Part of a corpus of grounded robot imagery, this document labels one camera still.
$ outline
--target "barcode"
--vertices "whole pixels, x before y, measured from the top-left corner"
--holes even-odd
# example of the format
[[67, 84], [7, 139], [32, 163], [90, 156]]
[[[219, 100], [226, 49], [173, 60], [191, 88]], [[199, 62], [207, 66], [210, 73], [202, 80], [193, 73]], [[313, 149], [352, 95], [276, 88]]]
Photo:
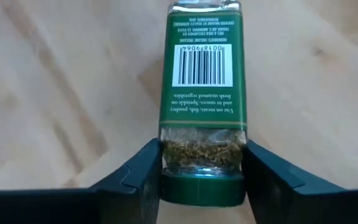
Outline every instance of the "barcode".
[[176, 45], [173, 87], [232, 87], [231, 44]]

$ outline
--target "green plastic lid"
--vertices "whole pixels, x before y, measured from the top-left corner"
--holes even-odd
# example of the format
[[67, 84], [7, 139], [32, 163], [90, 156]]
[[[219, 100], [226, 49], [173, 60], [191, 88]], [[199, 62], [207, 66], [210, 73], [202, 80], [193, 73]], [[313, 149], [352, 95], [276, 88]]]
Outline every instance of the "green plastic lid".
[[244, 177], [207, 177], [163, 172], [162, 200], [198, 207], [235, 207], [244, 203]]

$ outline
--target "wood grain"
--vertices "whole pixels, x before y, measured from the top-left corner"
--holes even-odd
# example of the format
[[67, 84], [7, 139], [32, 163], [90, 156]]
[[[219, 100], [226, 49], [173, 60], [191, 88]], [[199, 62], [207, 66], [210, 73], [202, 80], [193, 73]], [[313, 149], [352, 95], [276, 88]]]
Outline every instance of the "wood grain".
[[[156, 137], [169, 1], [0, 0], [0, 189], [86, 187]], [[358, 188], [358, 2], [243, 2], [249, 135]], [[254, 223], [162, 202], [159, 223]]]

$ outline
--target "green label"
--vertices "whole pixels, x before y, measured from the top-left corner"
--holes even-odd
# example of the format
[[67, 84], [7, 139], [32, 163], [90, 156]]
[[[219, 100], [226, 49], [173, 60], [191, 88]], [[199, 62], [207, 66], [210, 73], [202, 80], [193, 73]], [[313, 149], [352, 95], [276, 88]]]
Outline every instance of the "green label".
[[160, 126], [246, 128], [240, 12], [168, 16]]

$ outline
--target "glass jar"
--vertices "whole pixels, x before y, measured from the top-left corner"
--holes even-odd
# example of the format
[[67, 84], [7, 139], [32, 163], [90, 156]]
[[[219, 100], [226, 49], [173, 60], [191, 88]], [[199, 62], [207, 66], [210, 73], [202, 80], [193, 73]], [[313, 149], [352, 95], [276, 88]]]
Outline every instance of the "glass jar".
[[200, 207], [244, 201], [247, 142], [238, 1], [178, 1], [167, 19], [159, 139], [162, 199]]

